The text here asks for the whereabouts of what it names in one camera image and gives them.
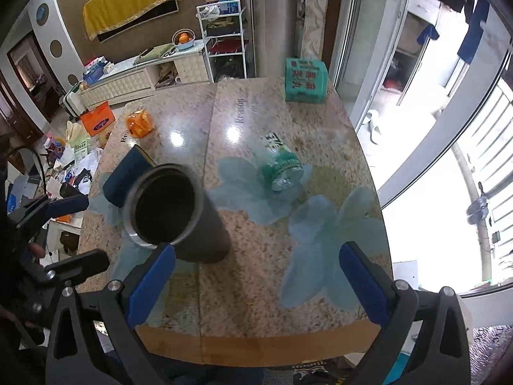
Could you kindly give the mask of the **white tv cabinet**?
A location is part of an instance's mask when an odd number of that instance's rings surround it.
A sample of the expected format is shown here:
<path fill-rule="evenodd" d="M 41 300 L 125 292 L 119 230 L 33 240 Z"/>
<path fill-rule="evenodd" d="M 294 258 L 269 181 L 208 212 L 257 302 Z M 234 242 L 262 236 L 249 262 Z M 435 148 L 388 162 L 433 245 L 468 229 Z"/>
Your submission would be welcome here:
<path fill-rule="evenodd" d="M 92 86 L 69 90 L 61 103 L 69 114 L 78 117 L 103 102 L 127 103 L 174 85 L 209 81 L 204 42 L 196 40 L 187 50 L 171 50 L 140 64 L 134 57 L 125 59 Z"/>

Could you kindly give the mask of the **orange snack packet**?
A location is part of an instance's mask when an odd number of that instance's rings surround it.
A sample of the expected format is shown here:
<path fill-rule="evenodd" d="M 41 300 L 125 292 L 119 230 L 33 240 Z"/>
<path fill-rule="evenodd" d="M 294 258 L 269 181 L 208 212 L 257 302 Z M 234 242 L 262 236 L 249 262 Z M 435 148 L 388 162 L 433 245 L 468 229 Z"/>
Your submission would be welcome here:
<path fill-rule="evenodd" d="M 125 119 L 126 128 L 130 136 L 143 138 L 154 130 L 153 119 L 146 109 L 138 109 Z"/>

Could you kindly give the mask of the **orange plastic bag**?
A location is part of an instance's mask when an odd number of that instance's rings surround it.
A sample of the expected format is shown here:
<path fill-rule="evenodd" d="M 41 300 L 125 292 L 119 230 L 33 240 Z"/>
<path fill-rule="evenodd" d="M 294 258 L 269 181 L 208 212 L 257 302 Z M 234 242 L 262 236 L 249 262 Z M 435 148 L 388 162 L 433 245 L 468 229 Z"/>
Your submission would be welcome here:
<path fill-rule="evenodd" d="M 91 111 L 84 112 L 80 119 L 89 136 L 96 136 L 116 121 L 108 101 L 102 102 Z"/>

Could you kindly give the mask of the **white metal shelf rack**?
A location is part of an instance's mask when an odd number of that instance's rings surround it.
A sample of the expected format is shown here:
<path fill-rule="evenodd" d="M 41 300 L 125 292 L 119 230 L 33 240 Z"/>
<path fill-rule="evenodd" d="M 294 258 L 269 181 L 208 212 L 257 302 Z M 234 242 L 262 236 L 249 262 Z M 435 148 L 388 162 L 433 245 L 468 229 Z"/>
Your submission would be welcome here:
<path fill-rule="evenodd" d="M 241 0 L 206 3 L 196 10 L 210 80 L 248 78 L 249 39 Z"/>

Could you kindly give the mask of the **teal hexagonal box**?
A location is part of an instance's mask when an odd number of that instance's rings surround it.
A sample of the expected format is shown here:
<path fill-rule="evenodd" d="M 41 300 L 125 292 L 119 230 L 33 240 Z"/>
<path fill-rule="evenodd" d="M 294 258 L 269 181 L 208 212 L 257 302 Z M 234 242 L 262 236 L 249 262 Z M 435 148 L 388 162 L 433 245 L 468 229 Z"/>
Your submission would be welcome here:
<path fill-rule="evenodd" d="M 286 102 L 323 103 L 327 97 L 328 71 L 320 60 L 287 58 L 284 85 Z"/>

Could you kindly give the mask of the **green plastic bottle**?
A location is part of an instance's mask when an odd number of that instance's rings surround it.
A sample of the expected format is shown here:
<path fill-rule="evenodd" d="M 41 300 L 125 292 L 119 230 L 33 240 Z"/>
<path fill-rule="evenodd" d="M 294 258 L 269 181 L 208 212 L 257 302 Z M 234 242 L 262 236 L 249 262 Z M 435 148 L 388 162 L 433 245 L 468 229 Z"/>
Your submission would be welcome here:
<path fill-rule="evenodd" d="M 288 190 L 300 183 L 303 164 L 275 132 L 260 137 L 256 160 L 265 184 L 274 192 Z"/>

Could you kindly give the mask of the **fruit basket with oranges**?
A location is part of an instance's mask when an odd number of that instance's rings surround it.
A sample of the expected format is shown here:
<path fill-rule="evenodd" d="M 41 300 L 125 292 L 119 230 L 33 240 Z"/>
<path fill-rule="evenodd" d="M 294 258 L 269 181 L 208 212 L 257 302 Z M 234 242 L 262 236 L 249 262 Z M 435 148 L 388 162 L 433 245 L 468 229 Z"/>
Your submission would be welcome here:
<path fill-rule="evenodd" d="M 196 35 L 191 29 L 179 29 L 174 33 L 172 37 L 172 43 L 179 51 L 192 48 L 194 46 L 195 40 Z"/>

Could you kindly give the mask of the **black textured cup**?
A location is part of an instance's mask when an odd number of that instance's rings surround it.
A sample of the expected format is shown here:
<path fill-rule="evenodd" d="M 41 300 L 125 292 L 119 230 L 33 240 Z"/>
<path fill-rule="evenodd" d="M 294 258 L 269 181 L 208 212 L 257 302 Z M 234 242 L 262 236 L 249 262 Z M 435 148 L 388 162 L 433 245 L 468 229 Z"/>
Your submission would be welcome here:
<path fill-rule="evenodd" d="M 170 245 L 177 259 L 217 263 L 231 250 L 227 228 L 192 170 L 178 164 L 147 169 L 126 196 L 124 230 L 136 245 Z"/>

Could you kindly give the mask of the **dark blue cup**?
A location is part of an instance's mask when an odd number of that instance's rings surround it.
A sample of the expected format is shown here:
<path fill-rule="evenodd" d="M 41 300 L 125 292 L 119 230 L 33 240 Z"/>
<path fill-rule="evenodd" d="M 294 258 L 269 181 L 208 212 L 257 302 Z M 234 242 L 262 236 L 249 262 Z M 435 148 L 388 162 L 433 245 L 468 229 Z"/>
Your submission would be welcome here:
<path fill-rule="evenodd" d="M 150 156 L 135 144 L 106 179 L 103 186 L 106 200 L 121 208 L 132 185 L 144 172 L 155 165 Z"/>

